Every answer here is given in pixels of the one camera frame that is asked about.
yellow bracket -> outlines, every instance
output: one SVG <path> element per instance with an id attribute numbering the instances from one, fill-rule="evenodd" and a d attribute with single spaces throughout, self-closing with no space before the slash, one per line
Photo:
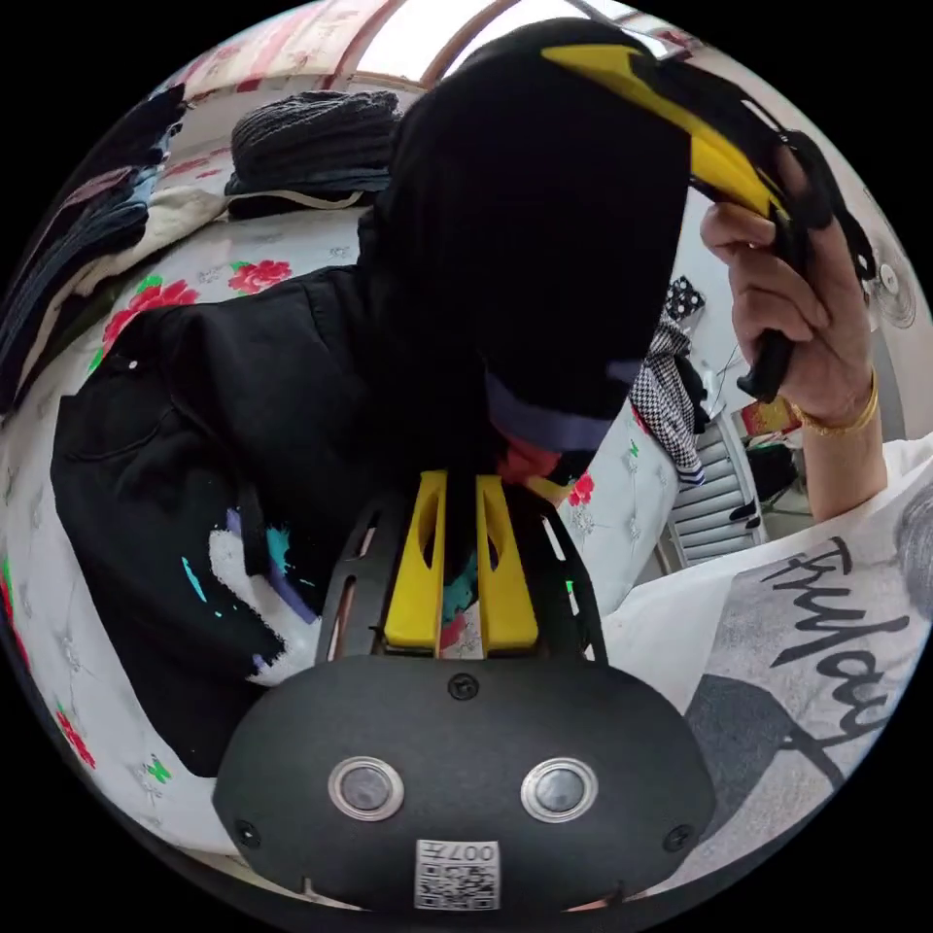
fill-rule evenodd
<path id="1" fill-rule="evenodd" d="M 386 617 L 385 638 L 393 647 L 438 652 L 446 506 L 447 474 L 422 473 Z"/>
<path id="2" fill-rule="evenodd" d="M 738 147 L 695 114 L 662 97 L 634 73 L 632 59 L 641 55 L 637 49 L 616 45 L 562 46 L 544 49 L 541 54 L 688 133 L 691 174 L 702 184 L 762 217 L 771 216 L 772 206 L 786 217 L 783 205 Z"/>
<path id="3" fill-rule="evenodd" d="M 476 531 L 484 653 L 531 649 L 537 642 L 535 610 L 498 476 L 476 479 Z M 496 549 L 495 567 L 490 541 Z"/>

finger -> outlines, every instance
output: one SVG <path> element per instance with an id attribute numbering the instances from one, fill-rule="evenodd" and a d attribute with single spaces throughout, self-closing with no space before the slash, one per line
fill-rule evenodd
<path id="1" fill-rule="evenodd" d="M 700 224 L 700 238 L 714 256 L 728 263 L 737 246 L 771 246 L 775 225 L 737 204 L 713 204 Z"/>
<path id="2" fill-rule="evenodd" d="M 757 355 L 758 340 L 765 330 L 779 330 L 794 343 L 809 343 L 813 330 L 793 302 L 771 292 L 746 291 L 737 295 L 732 324 L 743 355 L 750 363 Z"/>
<path id="3" fill-rule="evenodd" d="M 729 284 L 735 296 L 749 290 L 778 294 L 796 305 L 812 328 L 829 326 L 829 314 L 809 283 L 770 253 L 737 249 L 729 267 Z"/>
<path id="4" fill-rule="evenodd" d="M 784 184 L 787 185 L 787 190 L 794 197 L 800 197 L 807 192 L 810 180 L 797 157 L 786 146 L 782 146 L 777 152 L 777 170 Z M 815 285 L 819 286 L 821 283 L 833 283 L 846 287 L 857 285 L 846 235 L 837 218 L 834 217 L 825 229 L 810 230 L 810 241 L 812 243 L 812 275 L 816 280 Z"/>

hand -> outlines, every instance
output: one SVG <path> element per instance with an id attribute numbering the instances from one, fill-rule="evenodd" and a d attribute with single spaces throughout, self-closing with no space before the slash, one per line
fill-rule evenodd
<path id="1" fill-rule="evenodd" d="M 806 189 L 790 150 L 778 153 L 778 168 L 791 194 Z M 782 331 L 796 346 L 780 393 L 823 424 L 854 421 L 871 397 L 871 329 L 839 222 L 810 231 L 807 280 L 768 251 L 774 225 L 742 207 L 711 207 L 701 237 L 729 266 L 733 326 L 745 359 L 755 359 L 763 330 Z"/>

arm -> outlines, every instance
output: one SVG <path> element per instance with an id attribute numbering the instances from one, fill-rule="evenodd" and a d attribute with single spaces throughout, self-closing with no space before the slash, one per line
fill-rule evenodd
<path id="1" fill-rule="evenodd" d="M 838 419 L 825 419 L 829 428 L 855 424 L 872 404 L 872 387 L 861 393 L 848 412 Z M 881 415 L 874 414 L 855 431 L 825 434 L 804 426 L 804 458 L 810 508 L 817 522 L 851 511 L 887 486 L 887 466 L 881 452 Z"/>
<path id="2" fill-rule="evenodd" d="M 805 191 L 796 159 L 787 150 L 778 155 L 788 186 Z M 702 236 L 729 266 L 733 324 L 745 358 L 755 358 L 767 328 L 794 342 L 780 393 L 804 423 L 813 518 L 826 521 L 861 505 L 885 488 L 887 468 L 866 297 L 839 222 L 810 231 L 806 279 L 772 255 L 774 226 L 742 208 L 712 207 Z"/>

screw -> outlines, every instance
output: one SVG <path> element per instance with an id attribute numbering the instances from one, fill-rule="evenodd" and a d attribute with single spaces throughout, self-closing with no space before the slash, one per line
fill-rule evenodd
<path id="1" fill-rule="evenodd" d="M 676 826 L 664 837 L 662 845 L 668 852 L 680 852 L 693 838 L 692 826 Z"/>
<path id="2" fill-rule="evenodd" d="M 472 700 L 479 693 L 479 681 L 472 674 L 454 674 L 447 684 L 447 692 L 455 700 Z"/>
<path id="3" fill-rule="evenodd" d="M 238 819 L 233 824 L 233 829 L 236 832 L 237 839 L 243 846 L 246 848 L 259 848 L 261 840 L 256 827 L 252 823 L 248 823 L 245 819 Z"/>

